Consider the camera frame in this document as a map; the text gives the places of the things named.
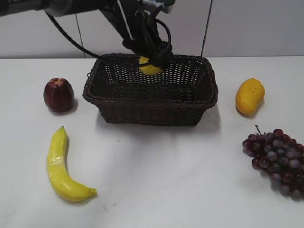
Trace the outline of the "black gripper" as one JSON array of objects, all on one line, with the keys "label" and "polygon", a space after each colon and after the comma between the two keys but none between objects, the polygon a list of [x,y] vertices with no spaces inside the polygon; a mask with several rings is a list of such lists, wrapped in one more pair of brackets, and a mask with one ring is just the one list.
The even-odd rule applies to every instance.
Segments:
[{"label": "black gripper", "polygon": [[[172,61],[171,32],[166,24],[155,17],[160,12],[156,10],[148,13],[137,9],[131,20],[131,38],[123,39],[123,46],[132,52],[150,58],[147,62],[139,62],[138,67],[153,65],[166,69]],[[162,40],[159,36],[158,25],[161,25],[168,39]]]}]

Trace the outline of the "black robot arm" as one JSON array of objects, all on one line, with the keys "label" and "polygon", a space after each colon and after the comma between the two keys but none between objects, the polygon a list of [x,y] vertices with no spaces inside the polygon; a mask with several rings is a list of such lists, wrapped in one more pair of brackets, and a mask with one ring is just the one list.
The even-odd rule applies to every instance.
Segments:
[{"label": "black robot arm", "polygon": [[44,11],[59,32],[75,47],[97,59],[104,59],[76,43],[58,24],[55,17],[99,10],[122,37],[122,45],[133,53],[148,58],[147,63],[165,70],[173,58],[171,33],[157,15],[170,13],[173,0],[2,0],[1,16],[26,11]]}]

